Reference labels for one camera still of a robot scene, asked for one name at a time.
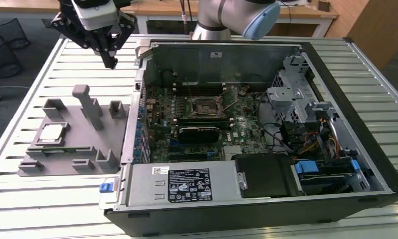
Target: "motherboard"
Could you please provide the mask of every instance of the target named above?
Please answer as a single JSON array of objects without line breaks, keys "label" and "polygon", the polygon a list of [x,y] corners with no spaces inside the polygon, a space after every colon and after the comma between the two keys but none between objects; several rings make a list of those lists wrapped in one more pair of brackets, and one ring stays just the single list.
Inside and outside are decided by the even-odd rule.
[{"label": "motherboard", "polygon": [[148,88],[152,163],[230,160],[268,144],[248,85]]}]

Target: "blue latch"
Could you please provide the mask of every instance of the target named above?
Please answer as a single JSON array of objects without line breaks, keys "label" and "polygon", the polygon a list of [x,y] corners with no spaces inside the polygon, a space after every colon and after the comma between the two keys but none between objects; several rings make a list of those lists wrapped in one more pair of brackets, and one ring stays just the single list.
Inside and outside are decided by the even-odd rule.
[{"label": "blue latch", "polygon": [[100,192],[101,193],[113,193],[113,183],[102,183],[100,185]]},{"label": "blue latch", "polygon": [[356,171],[360,170],[360,164],[358,164],[357,160],[354,160],[354,159],[352,160],[352,165],[353,165],[353,168]]},{"label": "blue latch", "polygon": [[294,170],[297,174],[300,173],[318,173],[317,163],[314,161],[300,161],[294,165]]}]

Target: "black plastic cover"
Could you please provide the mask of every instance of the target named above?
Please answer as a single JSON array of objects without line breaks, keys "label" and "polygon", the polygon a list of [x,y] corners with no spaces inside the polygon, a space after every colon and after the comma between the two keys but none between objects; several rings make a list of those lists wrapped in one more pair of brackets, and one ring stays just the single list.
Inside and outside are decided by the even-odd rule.
[{"label": "black plastic cover", "polygon": [[236,160],[237,172],[246,178],[242,198],[301,195],[290,169],[292,160],[285,154],[238,154],[232,159]]}]

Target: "floor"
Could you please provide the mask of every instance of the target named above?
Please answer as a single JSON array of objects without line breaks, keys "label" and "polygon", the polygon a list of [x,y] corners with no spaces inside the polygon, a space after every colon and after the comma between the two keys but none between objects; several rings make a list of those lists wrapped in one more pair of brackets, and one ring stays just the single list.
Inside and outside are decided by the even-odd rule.
[{"label": "floor", "polygon": [[[15,52],[24,65],[24,71],[15,77],[0,79],[0,86],[29,87],[32,85],[60,36],[54,29],[44,27],[38,19],[21,19],[20,23],[31,40],[31,45]],[[152,28],[150,34],[182,34],[182,31],[180,32],[180,29],[182,29],[182,27],[180,28],[180,23],[172,23],[165,30],[158,23],[150,22],[149,24]],[[382,73],[398,90],[398,53],[382,69]],[[27,90],[24,88],[0,88],[3,95],[0,101],[0,137],[23,101]]]}]

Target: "red wire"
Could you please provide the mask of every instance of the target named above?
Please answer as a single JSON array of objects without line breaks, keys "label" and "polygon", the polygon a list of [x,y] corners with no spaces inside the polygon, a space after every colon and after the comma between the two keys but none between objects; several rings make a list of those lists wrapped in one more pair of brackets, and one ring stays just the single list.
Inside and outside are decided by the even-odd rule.
[{"label": "red wire", "polygon": [[304,147],[306,146],[306,141],[308,141],[308,137],[313,134],[318,134],[318,132],[310,132],[308,133],[308,135],[305,136],[305,143],[304,143]]}]

